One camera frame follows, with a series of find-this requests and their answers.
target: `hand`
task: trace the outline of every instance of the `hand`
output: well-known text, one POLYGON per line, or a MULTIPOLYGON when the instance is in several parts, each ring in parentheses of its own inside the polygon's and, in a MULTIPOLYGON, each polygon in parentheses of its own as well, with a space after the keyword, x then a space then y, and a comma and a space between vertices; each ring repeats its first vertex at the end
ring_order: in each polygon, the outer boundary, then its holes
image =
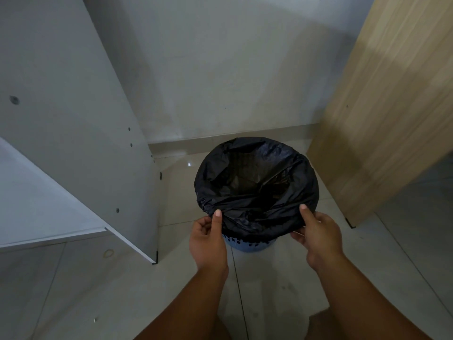
POLYGON ((198 270, 214 270, 228 276, 227 248, 222 237, 222 212, 195 221, 190 234, 189 250, 198 270))
POLYGON ((302 204, 299 206, 300 214, 305 221, 305 227, 298 230, 301 236, 291 233, 291 237, 303 244, 307 249, 307 262, 312 269, 318 269, 326 262, 343 257, 343 246, 340 227, 325 213, 315 212, 302 204))

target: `bin liner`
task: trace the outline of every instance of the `bin liner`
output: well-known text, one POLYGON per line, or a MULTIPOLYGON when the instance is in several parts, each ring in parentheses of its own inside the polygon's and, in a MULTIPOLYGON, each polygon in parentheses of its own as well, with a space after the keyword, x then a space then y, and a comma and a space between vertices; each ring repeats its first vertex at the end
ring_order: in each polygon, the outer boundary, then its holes
POLYGON ((197 203, 223 212, 222 234, 266 242, 304 225, 299 205, 314 212, 318 180, 309 160, 265 137, 240 137, 214 148, 195 177, 197 203))

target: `blue trash can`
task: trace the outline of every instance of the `blue trash can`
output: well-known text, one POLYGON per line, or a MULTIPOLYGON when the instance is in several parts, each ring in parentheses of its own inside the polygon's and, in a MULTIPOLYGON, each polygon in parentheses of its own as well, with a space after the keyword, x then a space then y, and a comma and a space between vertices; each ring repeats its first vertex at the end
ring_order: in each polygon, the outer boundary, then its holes
POLYGON ((268 248, 276 240, 276 239, 274 239, 272 241, 267 241, 267 242, 250 243, 250 242, 245 242, 243 240, 238 240, 236 238, 231 238, 231 237, 225 236, 223 234, 222 234, 222 236, 223 236, 223 239, 225 240, 225 243, 229 244, 234 249, 237 249, 238 251, 243 251, 245 253, 262 251, 263 249, 268 248))

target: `screw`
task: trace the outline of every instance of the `screw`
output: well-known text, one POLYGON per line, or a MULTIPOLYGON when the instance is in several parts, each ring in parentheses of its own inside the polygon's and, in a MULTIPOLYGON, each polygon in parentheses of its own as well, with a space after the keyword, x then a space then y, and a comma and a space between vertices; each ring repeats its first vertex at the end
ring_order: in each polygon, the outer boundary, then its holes
POLYGON ((18 105, 20 103, 19 98, 14 95, 9 96, 9 101, 11 101, 14 105, 18 105))

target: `wood grain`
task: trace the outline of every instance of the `wood grain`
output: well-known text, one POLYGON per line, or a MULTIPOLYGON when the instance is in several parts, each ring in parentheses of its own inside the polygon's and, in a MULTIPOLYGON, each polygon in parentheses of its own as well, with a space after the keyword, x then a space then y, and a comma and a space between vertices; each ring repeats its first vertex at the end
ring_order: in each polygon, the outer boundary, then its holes
POLYGON ((453 0, 375 0, 308 157, 358 225, 453 149, 453 0))

